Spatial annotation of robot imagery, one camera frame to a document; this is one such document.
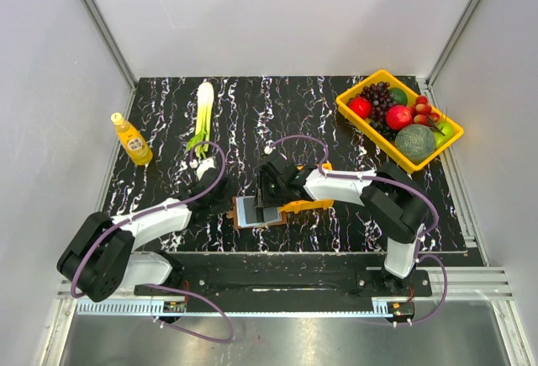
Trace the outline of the brown leather card holder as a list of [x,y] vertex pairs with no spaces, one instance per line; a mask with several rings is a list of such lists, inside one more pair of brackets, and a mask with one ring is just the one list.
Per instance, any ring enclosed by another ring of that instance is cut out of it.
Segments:
[[254,196],[234,197],[231,211],[226,218],[233,221],[236,230],[248,228],[261,228],[273,225],[285,225],[287,214],[278,207],[257,207]]

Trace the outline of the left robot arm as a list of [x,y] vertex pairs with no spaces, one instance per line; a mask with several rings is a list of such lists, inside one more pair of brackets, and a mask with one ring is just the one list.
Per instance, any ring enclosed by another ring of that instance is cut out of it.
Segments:
[[177,265],[161,252],[137,254],[136,249],[172,232],[202,224],[232,207],[238,192],[235,179],[207,171],[177,198],[130,215],[90,214],[61,254],[56,268],[71,282],[74,298],[98,303],[118,288],[154,284],[163,294],[182,285]]

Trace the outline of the small orange plastic bin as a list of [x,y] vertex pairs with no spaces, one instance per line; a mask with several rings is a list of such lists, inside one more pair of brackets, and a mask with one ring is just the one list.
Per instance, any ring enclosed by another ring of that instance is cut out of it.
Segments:
[[282,201],[277,205],[281,212],[298,214],[304,210],[327,210],[333,205],[333,200],[314,199],[306,192],[306,178],[313,173],[319,174],[317,165],[286,167],[282,175],[285,189],[281,193]]

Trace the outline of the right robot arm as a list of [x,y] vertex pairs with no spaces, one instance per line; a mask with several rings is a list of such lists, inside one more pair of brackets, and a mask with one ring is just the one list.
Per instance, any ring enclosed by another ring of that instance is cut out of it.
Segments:
[[298,167],[273,152],[257,168],[256,206],[283,207],[303,201],[333,200],[365,207],[387,237],[382,285],[403,294],[413,283],[420,232],[435,207],[409,175],[387,162],[377,170],[345,172]]

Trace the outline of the striped edge credit card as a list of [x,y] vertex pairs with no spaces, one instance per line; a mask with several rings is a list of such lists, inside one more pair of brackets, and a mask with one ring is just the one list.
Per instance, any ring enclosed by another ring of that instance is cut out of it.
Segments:
[[280,219],[280,212],[277,207],[248,207],[245,209],[245,221],[247,224],[270,223]]

